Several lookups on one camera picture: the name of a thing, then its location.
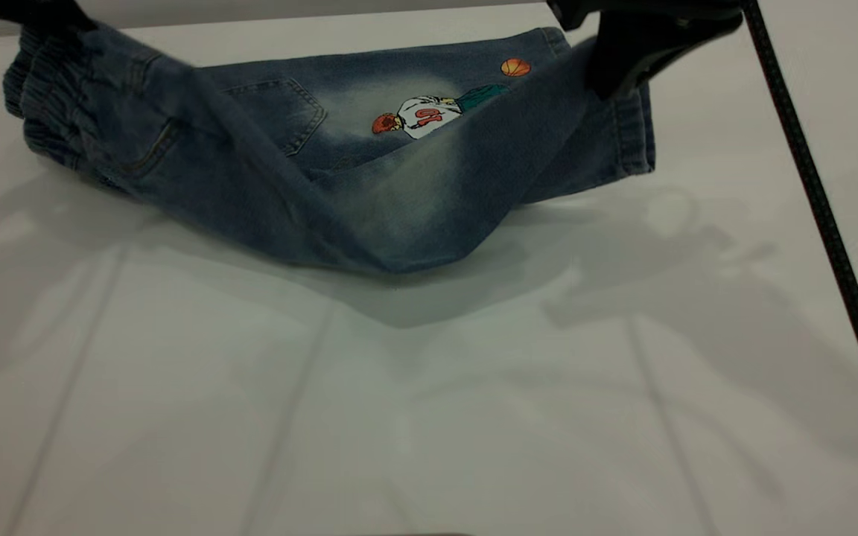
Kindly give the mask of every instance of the embroidered patch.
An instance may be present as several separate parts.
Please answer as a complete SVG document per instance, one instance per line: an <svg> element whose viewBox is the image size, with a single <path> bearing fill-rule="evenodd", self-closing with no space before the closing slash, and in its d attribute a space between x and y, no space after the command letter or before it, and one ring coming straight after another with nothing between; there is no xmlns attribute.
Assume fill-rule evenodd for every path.
<svg viewBox="0 0 858 536"><path fill-rule="evenodd" d="M413 139L429 135L454 119L461 118L463 113L476 108L508 92L508 88L498 84L490 84L472 89L460 98L439 98L439 96L418 96L402 103L396 113L384 113L372 122L372 133L388 133L405 131Z"/></svg>
<svg viewBox="0 0 858 536"><path fill-rule="evenodd" d="M501 74L511 76L513 78L524 76L525 74L529 74L531 71L532 64L528 63L524 59L518 59L517 57L505 60L505 63L501 64Z"/></svg>

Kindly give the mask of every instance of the red hair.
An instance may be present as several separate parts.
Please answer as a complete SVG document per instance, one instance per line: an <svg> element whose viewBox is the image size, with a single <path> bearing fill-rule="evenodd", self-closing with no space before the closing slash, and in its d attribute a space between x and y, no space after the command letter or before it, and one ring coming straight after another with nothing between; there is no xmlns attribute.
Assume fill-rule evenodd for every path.
<svg viewBox="0 0 858 536"><path fill-rule="evenodd" d="M396 118L398 116L395 113L384 113L383 115L379 115L375 121L372 122L372 133L388 133L390 131L394 131L398 128L398 122L396 122Z"/></svg>

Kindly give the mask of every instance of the cartoon character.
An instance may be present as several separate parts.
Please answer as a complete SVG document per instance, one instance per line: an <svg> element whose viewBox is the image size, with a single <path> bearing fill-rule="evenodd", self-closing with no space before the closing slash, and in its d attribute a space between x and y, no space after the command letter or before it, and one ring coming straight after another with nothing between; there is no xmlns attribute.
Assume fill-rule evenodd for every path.
<svg viewBox="0 0 858 536"><path fill-rule="evenodd" d="M470 109L507 92L507 87L491 84L472 89L460 98L438 98L438 96L411 98L402 103L399 112L379 115L372 122L372 133L405 131L414 139L420 139L454 119L461 118L463 113Z"/></svg>

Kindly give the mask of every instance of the faded denim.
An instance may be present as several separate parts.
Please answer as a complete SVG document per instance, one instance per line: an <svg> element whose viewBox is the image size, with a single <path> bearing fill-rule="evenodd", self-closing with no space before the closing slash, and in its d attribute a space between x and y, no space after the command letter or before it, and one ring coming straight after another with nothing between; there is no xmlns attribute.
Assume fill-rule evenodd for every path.
<svg viewBox="0 0 858 536"><path fill-rule="evenodd" d="M599 101L592 42L507 39L193 68L102 26L26 28L7 108L34 152L293 264L415 272L520 204L654 167L648 89Z"/></svg>

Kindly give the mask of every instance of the children's jeans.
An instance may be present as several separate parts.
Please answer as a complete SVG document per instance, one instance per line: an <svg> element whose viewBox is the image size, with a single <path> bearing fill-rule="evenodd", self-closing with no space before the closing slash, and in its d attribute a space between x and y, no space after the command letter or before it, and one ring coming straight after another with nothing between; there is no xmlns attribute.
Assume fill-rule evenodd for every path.
<svg viewBox="0 0 858 536"><path fill-rule="evenodd" d="M193 68L100 26L25 28L4 81L28 146L293 264L415 272L520 204L654 167L647 87L585 88L592 42L507 39Z"/></svg>

